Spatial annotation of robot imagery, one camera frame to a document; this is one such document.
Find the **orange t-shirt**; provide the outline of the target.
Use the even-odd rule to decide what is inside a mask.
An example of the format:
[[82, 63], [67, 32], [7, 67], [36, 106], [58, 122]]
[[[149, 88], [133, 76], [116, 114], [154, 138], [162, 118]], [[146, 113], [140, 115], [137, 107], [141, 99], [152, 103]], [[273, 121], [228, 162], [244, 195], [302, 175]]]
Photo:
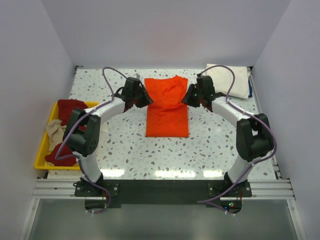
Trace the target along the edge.
[[147, 107], [146, 133], [150, 138], [189, 136], [188, 107], [182, 103], [188, 79], [174, 76], [167, 79], [146, 78], [148, 95], [153, 103]]

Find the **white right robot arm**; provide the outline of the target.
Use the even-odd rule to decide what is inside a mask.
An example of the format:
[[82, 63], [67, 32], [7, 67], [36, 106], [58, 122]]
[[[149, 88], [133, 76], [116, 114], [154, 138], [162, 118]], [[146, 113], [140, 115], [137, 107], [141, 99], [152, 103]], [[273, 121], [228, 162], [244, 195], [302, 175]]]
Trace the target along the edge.
[[247, 181], [253, 164], [276, 147], [268, 117], [263, 113], [254, 115], [232, 104], [224, 93], [215, 92], [213, 80], [208, 75], [197, 75], [196, 83], [190, 84], [181, 103], [194, 108], [203, 106], [236, 128], [237, 157], [224, 174], [222, 185], [227, 196], [235, 196], [241, 190], [240, 183]]

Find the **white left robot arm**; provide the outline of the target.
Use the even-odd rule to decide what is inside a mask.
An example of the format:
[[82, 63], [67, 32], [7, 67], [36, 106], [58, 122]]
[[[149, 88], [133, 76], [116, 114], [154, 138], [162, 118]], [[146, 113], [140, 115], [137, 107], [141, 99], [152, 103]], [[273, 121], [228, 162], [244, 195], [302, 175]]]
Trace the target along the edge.
[[124, 86], [113, 94], [111, 101], [91, 108], [76, 108], [71, 112], [62, 143], [76, 158], [82, 172], [81, 179], [87, 182], [85, 189], [92, 196], [99, 196], [104, 190], [103, 174], [96, 160], [101, 125], [133, 106], [143, 108], [152, 103], [142, 82], [128, 77]]

